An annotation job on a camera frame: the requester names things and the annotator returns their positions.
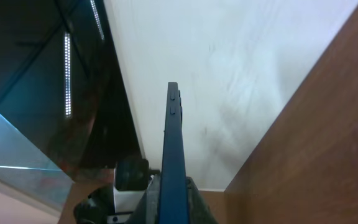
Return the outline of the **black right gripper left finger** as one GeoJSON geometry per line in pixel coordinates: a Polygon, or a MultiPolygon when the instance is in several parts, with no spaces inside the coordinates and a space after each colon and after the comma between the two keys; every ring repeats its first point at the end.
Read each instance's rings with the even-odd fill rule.
{"type": "Polygon", "coordinates": [[[160,196],[160,176],[155,175],[144,192],[135,211],[125,224],[158,223],[158,204],[160,196]]]}

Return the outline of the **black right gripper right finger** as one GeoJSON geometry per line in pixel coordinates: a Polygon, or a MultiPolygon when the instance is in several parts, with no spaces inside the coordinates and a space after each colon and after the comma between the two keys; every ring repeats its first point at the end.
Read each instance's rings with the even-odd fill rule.
{"type": "Polygon", "coordinates": [[[186,178],[190,224],[218,224],[191,177],[186,178]]]}

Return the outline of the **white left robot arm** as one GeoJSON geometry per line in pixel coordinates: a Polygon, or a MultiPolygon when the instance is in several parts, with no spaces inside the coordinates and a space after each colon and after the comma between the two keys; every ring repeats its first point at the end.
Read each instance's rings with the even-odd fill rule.
{"type": "Polygon", "coordinates": [[[113,184],[91,192],[73,210],[76,224],[111,224],[119,218],[115,214],[113,184]]]}

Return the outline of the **blue Galaxy smartphone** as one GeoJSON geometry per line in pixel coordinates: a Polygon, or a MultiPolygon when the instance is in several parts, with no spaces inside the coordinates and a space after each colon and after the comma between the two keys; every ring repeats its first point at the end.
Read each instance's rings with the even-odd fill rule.
{"type": "Polygon", "coordinates": [[[158,223],[188,224],[189,220],[181,97],[178,83],[170,82],[167,88],[158,223]]]}

